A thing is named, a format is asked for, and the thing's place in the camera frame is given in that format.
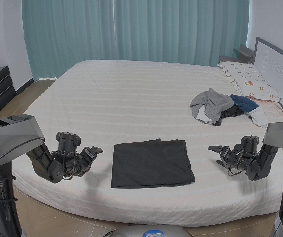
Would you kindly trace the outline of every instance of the teal curtain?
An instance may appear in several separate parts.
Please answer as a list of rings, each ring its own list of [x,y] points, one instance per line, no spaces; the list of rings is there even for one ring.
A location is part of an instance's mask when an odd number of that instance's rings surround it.
[[[246,44],[249,0],[22,0],[34,79],[84,60],[216,66]]]
[[[22,18],[34,80],[116,59],[113,0],[22,0]]]
[[[119,60],[216,66],[246,44],[249,0],[114,0]]]

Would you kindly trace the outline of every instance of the pillowcase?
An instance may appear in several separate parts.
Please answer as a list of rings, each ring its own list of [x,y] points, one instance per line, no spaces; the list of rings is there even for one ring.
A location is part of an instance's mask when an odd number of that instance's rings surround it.
[[[218,64],[228,76],[240,96],[278,102],[276,90],[263,79],[253,64],[226,61]]]

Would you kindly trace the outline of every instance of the black garment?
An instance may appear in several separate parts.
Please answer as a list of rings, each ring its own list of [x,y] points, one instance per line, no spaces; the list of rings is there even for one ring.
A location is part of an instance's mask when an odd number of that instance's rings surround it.
[[[243,112],[244,111],[240,109],[239,105],[234,104],[231,108],[221,112],[219,120],[216,121],[216,123],[213,123],[213,125],[220,126],[223,118],[240,116]]]
[[[112,188],[180,186],[194,181],[184,140],[114,145]]]

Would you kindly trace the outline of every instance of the white headboard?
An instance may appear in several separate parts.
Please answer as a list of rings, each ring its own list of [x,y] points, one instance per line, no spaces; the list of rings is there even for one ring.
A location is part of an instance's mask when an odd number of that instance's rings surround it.
[[[252,63],[277,91],[283,107],[283,50],[257,37]]]

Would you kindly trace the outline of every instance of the blue circular logo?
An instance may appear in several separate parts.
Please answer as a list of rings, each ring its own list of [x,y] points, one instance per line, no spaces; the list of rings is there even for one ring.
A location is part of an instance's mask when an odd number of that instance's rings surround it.
[[[144,233],[142,237],[166,237],[162,231],[159,230],[149,230]]]

